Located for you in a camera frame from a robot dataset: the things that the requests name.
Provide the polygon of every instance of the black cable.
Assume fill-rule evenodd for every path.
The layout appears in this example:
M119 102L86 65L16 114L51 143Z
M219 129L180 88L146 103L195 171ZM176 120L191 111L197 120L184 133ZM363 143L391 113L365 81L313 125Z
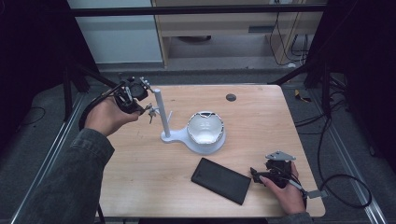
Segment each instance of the black cable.
M359 180L357 177L352 176L352 175L345 175L345 174L331 175L330 177L328 177L328 178L326 178L326 179L324 179L324 177L323 177L323 173L322 173L321 166L320 166L320 150L321 150L321 145L322 145L322 142L323 142L323 136L324 136L324 134L325 134L325 132L326 132L327 126L330 127L330 125L331 125L331 120L332 120L332 119L330 119L330 118L327 118L327 119L326 119L325 125L323 126L323 130L322 130L322 133L321 133L320 138L319 138L318 154L317 154L317 163L318 163L318 172L319 172L319 176L320 176L320 179L321 179L321 181L322 181L322 184L320 185L319 190L323 190L323 188L326 188L337 200L339 200L341 203L343 203L343 204L345 204L345 205L347 205L347 206L350 206L350 207L353 207L353 208L365 208L366 206L368 206L368 205L371 203L371 201L372 201L372 199L373 199L373 196L372 196L371 191L370 191L369 188L367 187L367 185L364 184L364 183L363 183L361 180ZM365 203L365 204L354 204L354 203L349 203L349 202L345 201L344 199L342 199L340 196L338 196L329 186L326 186L326 184L327 184L330 180L335 179L335 178L337 178L337 177L352 178L352 179L358 181L360 184L362 184L362 185L366 188L366 190L367 190L367 192L368 192L368 194L369 194L369 199L367 200L367 203Z
M331 88L332 90L347 91L347 89L342 88L342 87L340 87L340 86L338 86L338 85L336 85L336 84L333 84L333 83L330 83L330 88Z
M306 199L307 199L307 194L308 194L308 192L303 188L303 185L301 184L301 182L300 182L300 180L298 179L298 177L297 177L295 174L293 174L293 173L288 174L288 173L286 173L284 170L282 170L282 169L280 169L280 168L278 168L278 167L276 167L276 166L271 166L270 169L276 169L276 170L278 170L282 175L285 175L285 176L287 177L287 178L284 178L284 177L279 176L279 177L278 177L279 179L284 179L284 180L288 180L288 181L292 180L292 181L294 181L295 183L297 183L297 184L300 186L299 191L301 192L301 196L303 197L304 206L305 206L305 208L306 208Z
M330 75L330 79L333 82L334 87L336 87L337 89L341 90L341 91L346 91L347 88L345 85L343 85L340 81L338 81L336 78L332 77L332 75Z
M303 63L305 64L306 58L308 57L308 35L305 35L305 39L304 39L304 48L303 48L303 56L302 56L302 60Z
M335 108L338 105L340 105L341 103L343 103L343 102L344 102L344 100L340 100L336 104L332 105L332 112L338 110L338 109L335 109ZM316 115L316 116L314 116L312 118L309 118L309 119L303 119L303 120L300 120L300 121L295 121L294 124L296 124L295 125L296 127L303 127L305 125L311 124L311 123L323 118L324 116L325 116L325 114L322 113L320 115Z
M332 94L330 94L330 97L333 97L335 94L345 94L345 92L344 91L334 91L334 92L332 92Z
M299 132L297 132L297 134L302 134L302 135L317 135L317 134L321 134L321 133L299 133Z
M41 106L33 106L33 107L31 107L30 109L41 109L41 110L43 111L43 114L41 115L40 118L35 119L35 120L33 120L33 121L30 121L30 122L22 123L21 125L30 125L30 124L34 124L34 123L38 122L39 120L43 119L44 116L46 115L46 109L44 109L44 108L41 107Z
M115 92L116 90L118 90L119 88L121 88L123 85L125 84L125 82L121 82L119 85L117 85L115 88L111 89L110 91L104 92L101 95L99 95L98 97L96 97L95 99L93 99L88 105L87 107L85 107L84 111L81 114L81 117L79 118L78 121L78 127L80 130L82 130L84 128L85 125L85 120L87 119L88 114L91 112L91 110L96 107L97 105L99 105L102 101L104 101L108 96L110 96L111 94L113 94L113 92Z
M289 60L288 63L279 63L279 62L277 61L277 59L276 59L274 49L272 48L272 36L273 36L273 33L274 33L274 31L275 31L276 29L277 29L277 32L278 32L278 34L279 34L280 43L281 43L282 49L283 49L283 54L284 54L284 55L286 56L286 58ZM275 62L276 62L277 65L287 65L287 64L289 64L289 63L296 63L296 62L299 62L299 60L294 60L294 59L289 58L288 53L286 52L285 44L283 43L282 35L281 35L280 29L279 29L279 12L276 13L276 21L275 21L275 24L274 24L274 29L273 29L273 31L272 31L271 34L270 34L270 39L269 39L269 41L270 41L270 49L271 49L271 51L272 51L272 53L273 53L273 55L274 55Z
M290 52L292 55L297 56L297 57L301 57L303 54L305 54L305 56L307 56L307 53L309 52L308 48L308 35L305 35L305 40L304 40L304 47L303 49L294 49L294 45L296 43L298 35L295 35L293 38L293 41L291 42L291 47L290 47Z

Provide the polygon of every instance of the white bowl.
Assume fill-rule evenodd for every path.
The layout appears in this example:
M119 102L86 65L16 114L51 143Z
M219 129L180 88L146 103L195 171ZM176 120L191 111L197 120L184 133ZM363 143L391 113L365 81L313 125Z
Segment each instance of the white bowl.
M190 138L200 145L211 145L219 141L224 131L222 119L211 111L194 114L187 124Z

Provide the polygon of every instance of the small round object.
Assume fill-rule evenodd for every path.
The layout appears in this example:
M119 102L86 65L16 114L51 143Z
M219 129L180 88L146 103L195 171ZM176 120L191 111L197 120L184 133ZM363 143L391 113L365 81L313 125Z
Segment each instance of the small round object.
M236 100L236 96L235 96L234 94L232 94L232 93L227 94L227 95L225 96L225 98L226 98L228 101L230 101L230 102Z
M194 114L187 124L190 138L200 145L211 145L223 135L224 123L215 113L201 111Z
M133 85L131 87L131 94L133 97L140 97L145 93L145 89L140 85Z

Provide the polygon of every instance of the wooden tabletop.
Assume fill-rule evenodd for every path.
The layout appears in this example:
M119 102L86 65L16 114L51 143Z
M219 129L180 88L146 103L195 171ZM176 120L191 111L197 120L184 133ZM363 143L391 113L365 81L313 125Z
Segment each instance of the wooden tabletop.
M182 143L161 139L159 116L149 124L146 113L109 139L116 149L106 166L100 204L106 217L281 217L273 193L253 180L243 205L191 182L202 157L249 176L249 168L265 171L265 155L281 150L296 157L306 190L317 189L280 87L275 85L159 86L170 129L187 125L203 110L221 116L225 144L214 154L198 155ZM229 102L232 93L236 100ZM154 94L139 102L156 105ZM308 199L312 217L325 213L321 199Z

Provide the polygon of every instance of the black metal pole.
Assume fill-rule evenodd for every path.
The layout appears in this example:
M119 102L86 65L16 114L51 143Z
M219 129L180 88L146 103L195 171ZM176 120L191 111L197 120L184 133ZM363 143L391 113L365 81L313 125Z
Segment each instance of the black metal pole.
M82 66L81 64L75 64L75 67L77 69L79 69L80 71L84 72L86 75L95 78L96 80L102 82L103 84L106 84L108 87L110 87L111 89L115 88L117 86L117 83L102 77L101 75L93 72L92 70L90 70L87 67Z
M259 13L259 12L316 12L331 9L326 4L287 5L231 5L192 7L115 7L115 8L74 8L70 10L49 10L47 14L73 17L141 16L213 13Z

